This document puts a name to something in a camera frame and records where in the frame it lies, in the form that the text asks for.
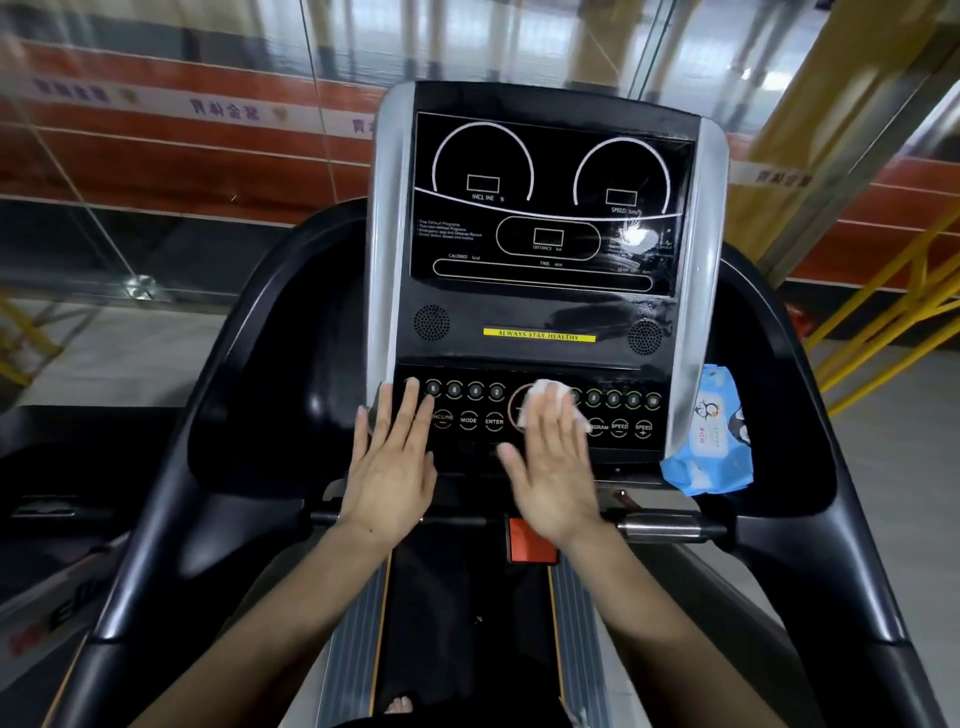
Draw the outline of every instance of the finger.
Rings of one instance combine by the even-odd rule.
[[[394,410],[394,385],[384,382],[376,395],[376,425],[370,440],[370,449],[379,448],[390,434],[390,420]]]
[[[367,423],[367,408],[357,407],[356,420],[353,422],[353,454],[350,456],[350,469],[360,462],[360,458],[367,454],[367,442],[370,438]]]
[[[417,417],[410,425],[410,434],[407,435],[407,444],[404,447],[409,452],[421,453],[426,450],[426,439],[430,435],[430,423],[433,420],[434,399],[427,395],[417,408]]]
[[[517,488],[530,488],[530,478],[527,475],[527,466],[523,462],[523,455],[510,443],[500,443],[496,446],[496,456],[500,459],[500,464],[507,472],[510,478],[510,484],[516,491]]]
[[[588,466],[590,464],[590,454],[587,447],[587,426],[578,419],[574,425],[574,432],[577,441],[577,458]]]
[[[576,434],[577,410],[573,405],[573,396],[567,392],[560,401],[560,440],[564,452],[577,455]]]
[[[390,430],[390,437],[387,438],[387,445],[393,448],[403,448],[407,442],[407,435],[410,434],[410,425],[414,421],[414,414],[417,412],[417,392],[420,391],[420,382],[415,376],[407,379],[403,387],[403,401],[396,412],[394,427]]]
[[[540,422],[540,411],[542,409],[543,394],[531,395],[529,401],[527,401],[527,427],[523,433],[523,443],[527,448],[527,457],[530,459],[539,458],[546,452]]]
[[[430,505],[430,501],[433,500],[433,489],[436,485],[437,468],[433,464],[433,453],[427,452],[423,456],[423,482],[420,484],[427,505]]]
[[[540,410],[543,428],[543,442],[552,455],[564,454],[564,444],[560,440],[560,416],[557,412],[557,385],[546,385],[543,393],[543,408]]]

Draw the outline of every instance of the yellow label strip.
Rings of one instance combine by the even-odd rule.
[[[542,339],[544,341],[580,341],[586,344],[596,343],[597,337],[584,333],[558,333],[557,331],[525,331],[520,328],[484,327],[484,336],[507,336],[511,339]]]

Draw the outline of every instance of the blue wet wipes package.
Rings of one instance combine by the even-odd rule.
[[[750,435],[726,367],[704,366],[690,436],[680,452],[660,463],[660,471],[687,496],[730,493],[754,481]]]

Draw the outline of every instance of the hand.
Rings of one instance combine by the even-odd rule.
[[[563,549],[601,520],[586,429],[574,417],[569,393],[559,412],[556,401],[557,385],[548,384],[543,394],[533,395],[527,403],[526,463],[509,443],[497,446],[496,453],[510,477],[520,515]]]
[[[417,525],[437,483],[433,453],[424,452],[433,398],[427,395],[417,408],[419,390],[416,379],[407,379],[396,422],[390,427],[394,388],[381,384],[373,436],[367,434],[365,408],[357,410],[353,425],[353,457],[337,523],[359,526],[388,553]]]

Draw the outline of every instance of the treadmill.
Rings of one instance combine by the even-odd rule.
[[[789,318],[721,244],[721,130],[417,82],[386,95],[374,144],[369,201],[294,229],[225,322],[48,725],[121,728],[183,673],[284,548],[336,521],[356,403],[396,407],[379,383],[417,376],[441,478],[335,631],[312,725],[521,673],[611,725],[588,594],[562,554],[516,558],[493,455],[522,446],[522,397],[548,377],[591,422],[604,518],[788,725],[946,726]],[[625,489],[663,487],[705,361],[737,382],[755,481],[640,509]],[[785,632],[680,546],[704,541],[746,564]]]

